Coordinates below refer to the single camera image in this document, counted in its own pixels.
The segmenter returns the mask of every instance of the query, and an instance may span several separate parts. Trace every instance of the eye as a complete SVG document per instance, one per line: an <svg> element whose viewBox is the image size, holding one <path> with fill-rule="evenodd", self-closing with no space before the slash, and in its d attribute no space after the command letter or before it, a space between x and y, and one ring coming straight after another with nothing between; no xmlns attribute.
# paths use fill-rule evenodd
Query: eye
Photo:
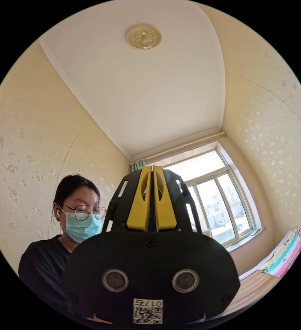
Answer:
<svg viewBox="0 0 301 330"><path fill-rule="evenodd" d="M183 269L177 272L172 279L173 288L180 293L193 291L199 284L199 276L191 269Z"/></svg>
<svg viewBox="0 0 301 330"><path fill-rule="evenodd" d="M85 206L85 205L79 205L77 208L76 208L76 210L77 211L81 211L81 212L83 212L83 211L85 211L85 210L88 210L89 208L87 207L87 206Z"/></svg>
<svg viewBox="0 0 301 330"><path fill-rule="evenodd" d="M111 292L122 292L128 285L127 275L119 269L109 269L102 276L103 286Z"/></svg>

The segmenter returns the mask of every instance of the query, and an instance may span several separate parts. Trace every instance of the qr code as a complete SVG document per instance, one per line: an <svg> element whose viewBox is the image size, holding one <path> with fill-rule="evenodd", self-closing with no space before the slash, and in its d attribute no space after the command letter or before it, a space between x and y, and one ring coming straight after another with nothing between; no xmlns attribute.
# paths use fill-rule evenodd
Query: qr code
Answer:
<svg viewBox="0 0 301 330"><path fill-rule="evenodd" d="M162 324L163 301L134 299L133 323Z"/></svg>

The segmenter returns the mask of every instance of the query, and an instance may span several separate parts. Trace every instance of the ear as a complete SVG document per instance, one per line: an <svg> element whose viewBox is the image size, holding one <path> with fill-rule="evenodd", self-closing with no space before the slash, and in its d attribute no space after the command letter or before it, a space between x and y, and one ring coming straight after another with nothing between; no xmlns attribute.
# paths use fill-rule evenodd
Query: ear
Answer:
<svg viewBox="0 0 301 330"><path fill-rule="evenodd" d="M54 216L55 218L59 221L59 217L60 217L60 208L58 206L57 203L53 203L53 212L54 212Z"/></svg>

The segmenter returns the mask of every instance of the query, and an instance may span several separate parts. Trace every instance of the window frame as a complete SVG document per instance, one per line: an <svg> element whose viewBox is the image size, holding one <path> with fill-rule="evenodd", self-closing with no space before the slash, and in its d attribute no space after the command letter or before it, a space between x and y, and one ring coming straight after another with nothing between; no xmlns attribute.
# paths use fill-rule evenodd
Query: window frame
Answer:
<svg viewBox="0 0 301 330"><path fill-rule="evenodd" d="M179 161L179 162L175 162L175 163L172 163L172 164L169 164L169 165L166 165L165 167L163 167L163 169L167 169L168 167L171 167L172 165L176 165L176 164L180 164L180 163L183 163L187 160L190 160L190 159L193 159L193 158L197 158L199 156L203 156L204 154L207 154L209 152L213 152L215 151L217 153L217 155L221 158L222 162L224 163L224 167L220 168L220 169L217 169L215 171L212 171L212 172L209 172L205 175L202 175L202 176L199 176L199 177L196 177L194 179L190 179L188 181L185 181L185 184L187 187L193 187L194 189L194 192L195 192L195 195L198 199L198 203L200 205L200 208L201 208L201 211L203 213L203 217L204 217L204 221L205 221L205 225L207 227L208 230L210 230L211 232L211 229L210 229L210 225L209 225L209 221L208 221L208 216L207 216L207 213L205 211L205 208L204 208L204 205L201 201L201 197L200 197L200 194L199 194L199 190L197 189L197 185L198 184L201 184L201 183L204 183L206 181L209 181L209 180L214 180L218 189L219 189L219 192L221 194L221 197L224 201L224 204L225 204L225 207L227 209L227 212L228 212L228 215L230 217L230 220L231 220L231 223L232 223L232 226L233 226L233 230L234 230L234 233L235 233L235 238L225 242L222 244L222 246L224 246L225 248L228 248L238 242L240 242L241 240L243 240L244 238L246 238L247 236L250 235L250 233L255 230L256 228L256 224L255 224L255 220L254 220L254 217L252 215L252 212L251 212L251 209L250 209L250 206L249 206L249 203L247 201L247 198L244 194L244 191L241 187L241 185L239 184L237 178L235 177L234 175L234 172L232 170L232 168L227 164L227 161L225 160L225 158L223 157L223 155L220 153L220 151L218 150L217 147L215 147L214 149L211 149L211 150L208 150L204 153L201 153L197 156L192 156L192 157L189 157L189 158L186 158L182 161ZM247 217L247 220L248 220L248 224L249 224L249 229L245 230L244 232L242 232L241 234L239 234L238 232L238 229L237 229L237 226L236 226L236 223L235 223L235 220L234 220L234 217L233 217L233 213L232 213L232 210L231 210L231 207L229 205L229 202L228 202L228 199L225 195L225 192L222 188L222 186L220 185L219 181L218 181L218 177L222 176L222 175L225 175L225 174L228 174L228 176L230 177L232 183L233 183L233 186L238 194L238 197L240 198L240 201L242 203L242 206L244 208L244 211L246 213L246 217Z"/></svg>

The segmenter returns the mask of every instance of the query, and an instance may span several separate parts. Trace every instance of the round glasses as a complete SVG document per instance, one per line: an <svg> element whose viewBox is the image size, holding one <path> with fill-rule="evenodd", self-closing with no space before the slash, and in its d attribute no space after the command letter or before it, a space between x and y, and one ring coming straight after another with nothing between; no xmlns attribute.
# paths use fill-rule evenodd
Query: round glasses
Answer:
<svg viewBox="0 0 301 330"><path fill-rule="evenodd" d="M91 210L86 205L79 205L75 208L75 218L79 221L84 221L89 217L91 211L94 213L97 220L102 220L105 217L106 212L107 212L105 207L97 207L95 210Z"/></svg>

